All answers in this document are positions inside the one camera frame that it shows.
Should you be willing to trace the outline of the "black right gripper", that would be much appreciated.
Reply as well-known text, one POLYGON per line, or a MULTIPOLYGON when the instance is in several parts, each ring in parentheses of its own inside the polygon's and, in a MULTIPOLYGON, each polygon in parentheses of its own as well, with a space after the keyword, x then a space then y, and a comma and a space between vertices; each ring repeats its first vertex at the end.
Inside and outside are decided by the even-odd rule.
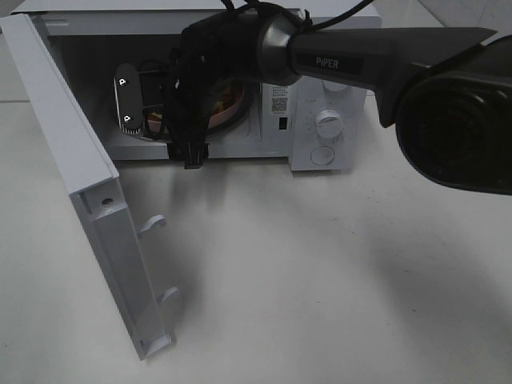
POLYGON ((207 157, 206 131, 222 85, 222 64, 211 44, 174 48, 160 85, 163 121, 169 130, 171 153, 184 167, 198 169, 207 157))

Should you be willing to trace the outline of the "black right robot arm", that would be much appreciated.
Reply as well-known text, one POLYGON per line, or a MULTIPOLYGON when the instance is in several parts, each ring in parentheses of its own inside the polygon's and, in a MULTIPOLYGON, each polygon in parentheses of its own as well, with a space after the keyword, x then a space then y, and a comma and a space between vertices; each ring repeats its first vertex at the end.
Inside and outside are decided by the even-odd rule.
POLYGON ((185 28, 162 87, 168 142, 186 168, 207 156, 210 114, 234 79, 289 86, 303 76, 371 90, 383 127, 424 177, 511 192, 511 39, 480 27, 336 30, 248 1, 185 28))

